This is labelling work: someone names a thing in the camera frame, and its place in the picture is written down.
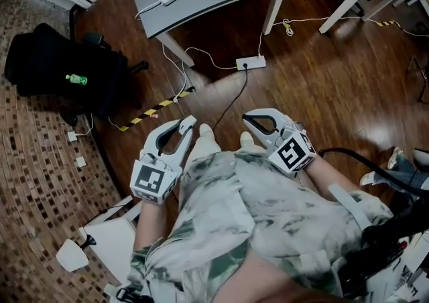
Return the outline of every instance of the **hardwood floor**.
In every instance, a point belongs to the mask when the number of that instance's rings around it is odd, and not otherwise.
[[[268,4],[269,0],[242,0],[197,17],[172,34],[184,48],[194,46],[210,52],[218,66],[234,66],[236,58],[257,55]],[[284,0],[277,20],[328,17],[339,4],[338,0]],[[119,107],[111,117],[118,125],[171,97],[183,84],[182,76],[164,58],[161,44],[146,38],[140,21],[134,19],[136,11],[133,0],[98,0],[76,16],[77,40],[86,32],[99,32],[114,50],[128,57],[130,64],[142,59],[150,63],[150,70],[140,73],[133,83],[142,109]],[[411,30],[421,16],[415,4],[413,8],[387,7],[373,19],[395,19]],[[245,130],[241,115],[262,107],[279,109],[303,122],[316,149],[347,147],[381,164],[394,145],[408,155],[414,147],[429,148],[429,105],[416,103],[422,83],[416,74],[408,80],[405,77],[411,56],[425,63],[426,38],[360,19],[341,21],[321,35],[321,24],[293,23],[293,37],[279,25],[263,37],[261,53],[267,67],[249,71],[242,96],[219,123],[215,134],[222,149],[239,148],[239,136]],[[199,123],[213,126],[244,83],[244,72],[218,70],[207,55],[197,51],[189,54],[196,63],[187,70],[196,92],[180,104],[162,109],[159,119],[145,119],[125,133],[106,121],[96,122],[126,193],[130,192],[134,159],[151,130],[189,114]],[[367,172],[347,156],[328,154],[326,158],[356,183]],[[370,189],[379,192],[378,186]],[[391,192],[385,191],[382,198],[388,202],[390,196]]]

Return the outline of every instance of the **hazard tape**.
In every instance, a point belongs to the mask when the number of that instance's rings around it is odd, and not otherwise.
[[[397,21],[376,21],[379,27],[387,27],[389,25],[396,24],[398,28],[402,30],[402,26]]]
[[[182,93],[180,93],[178,95],[177,99],[181,99],[183,97],[186,97],[187,95],[190,95],[194,91],[195,91],[195,87],[192,86],[192,87],[188,88],[187,90],[183,91]],[[173,96],[173,97],[171,97],[169,99],[166,99],[165,101],[161,102],[160,104],[155,105],[152,109],[149,109],[149,110],[145,111],[140,116],[134,118],[132,121],[128,122],[123,127],[120,127],[119,130],[120,131],[127,131],[129,128],[131,128],[134,125],[136,125],[136,124],[140,123],[141,121],[143,121],[146,117],[150,117],[156,111],[159,111],[163,107],[167,107],[168,105],[172,104],[174,97],[175,96]]]

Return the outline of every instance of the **desk leg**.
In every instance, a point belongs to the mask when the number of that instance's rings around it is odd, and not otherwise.
[[[187,53],[183,50],[182,47],[179,46],[179,44],[174,40],[173,37],[169,35],[168,32],[164,32],[156,38],[165,45],[168,49],[170,49],[181,61],[183,61],[188,67],[192,67],[195,65],[194,61],[191,59]]]
[[[263,23],[262,32],[264,35],[268,35],[271,32],[277,13],[279,12],[280,5],[283,0],[271,0],[268,7],[267,17]]]
[[[358,0],[344,0],[343,4],[327,19],[326,22],[320,27],[319,31],[324,34],[338,21]]]
[[[394,0],[382,0],[377,6],[373,7],[371,10],[369,10],[363,17],[362,20],[366,21],[369,18],[371,18],[373,15],[375,15],[378,11],[383,9],[386,5],[389,5]]]

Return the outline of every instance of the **white strap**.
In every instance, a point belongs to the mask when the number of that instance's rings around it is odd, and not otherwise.
[[[344,191],[338,184],[331,185],[328,189],[336,200],[352,214],[362,231],[372,225],[356,200],[348,192]]]

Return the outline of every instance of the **small bottle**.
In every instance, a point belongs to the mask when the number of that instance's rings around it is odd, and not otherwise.
[[[88,82],[88,78],[85,76],[79,75],[66,75],[66,79],[69,80],[72,84],[86,85]]]

